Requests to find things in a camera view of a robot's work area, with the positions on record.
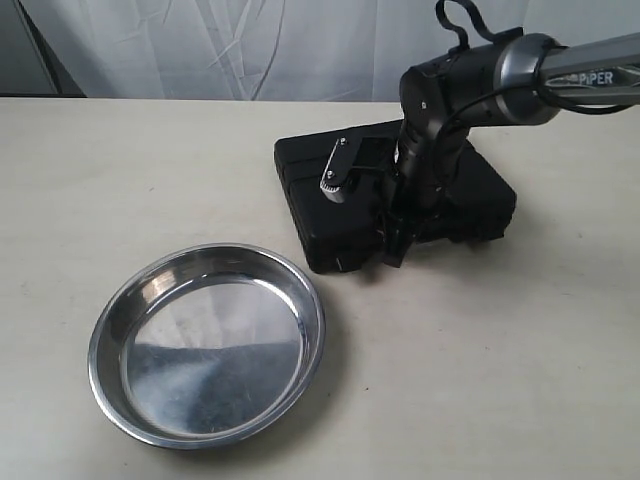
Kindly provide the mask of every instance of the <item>robotic arm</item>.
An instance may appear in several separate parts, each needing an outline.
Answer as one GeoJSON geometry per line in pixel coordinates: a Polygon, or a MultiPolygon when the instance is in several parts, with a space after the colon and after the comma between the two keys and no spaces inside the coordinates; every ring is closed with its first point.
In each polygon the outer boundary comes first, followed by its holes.
{"type": "MultiPolygon", "coordinates": [[[[440,216],[471,128],[540,125],[561,109],[601,115],[640,104],[640,34],[567,48],[521,28],[493,34],[470,0],[451,1],[489,43],[470,48],[439,0],[438,20],[459,45],[411,67],[400,81],[402,128],[395,154],[377,170],[384,262],[393,266],[440,216]]],[[[320,188],[334,202],[344,201],[363,173],[354,148],[339,139],[324,170],[320,188]]]]}

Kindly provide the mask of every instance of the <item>tabletop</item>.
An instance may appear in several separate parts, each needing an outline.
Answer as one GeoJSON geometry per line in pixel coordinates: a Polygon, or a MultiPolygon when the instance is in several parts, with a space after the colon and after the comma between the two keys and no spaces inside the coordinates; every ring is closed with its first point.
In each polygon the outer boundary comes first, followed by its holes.
{"type": "Polygon", "coordinates": [[[518,193],[504,239],[400,269],[309,272],[281,137],[395,104],[0,99],[0,477],[631,479],[640,472],[640,110],[471,140],[518,193]],[[93,400],[111,295],[185,247],[242,242],[310,273],[324,359],[275,425],[161,450],[93,400]]]}

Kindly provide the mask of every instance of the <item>round metal dish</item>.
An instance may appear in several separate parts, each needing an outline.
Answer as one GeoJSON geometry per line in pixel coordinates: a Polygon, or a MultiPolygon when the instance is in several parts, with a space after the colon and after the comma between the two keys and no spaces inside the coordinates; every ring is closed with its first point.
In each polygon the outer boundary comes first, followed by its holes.
{"type": "Polygon", "coordinates": [[[102,411],[142,442],[234,443],[282,416],[307,388],[324,344],[307,277],[261,248],[212,244],[129,280],[89,344],[102,411]]]}

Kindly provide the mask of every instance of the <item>white backdrop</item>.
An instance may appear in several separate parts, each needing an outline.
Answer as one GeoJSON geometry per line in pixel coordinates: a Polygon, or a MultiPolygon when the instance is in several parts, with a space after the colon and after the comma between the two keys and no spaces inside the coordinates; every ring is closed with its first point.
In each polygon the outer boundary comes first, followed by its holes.
{"type": "MultiPolygon", "coordinates": [[[[22,1],[89,97],[393,101],[408,66],[456,42],[435,0],[22,1]]],[[[640,4],[578,3],[616,1],[640,4]]],[[[584,28],[557,3],[477,0],[492,30],[522,25],[528,7],[536,22],[584,28]]]]}

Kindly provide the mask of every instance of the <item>white table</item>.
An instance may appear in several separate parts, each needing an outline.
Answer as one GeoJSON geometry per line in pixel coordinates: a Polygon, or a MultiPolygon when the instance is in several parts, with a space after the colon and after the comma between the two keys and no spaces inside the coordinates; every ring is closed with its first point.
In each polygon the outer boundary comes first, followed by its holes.
{"type": "Polygon", "coordinates": [[[312,275],[310,390],[235,448],[177,454],[113,427],[85,356],[133,273],[200,243],[308,271],[273,166],[284,136],[397,105],[0,100],[0,478],[637,479],[640,110],[472,140],[519,194],[503,240],[400,270],[312,275]]]}

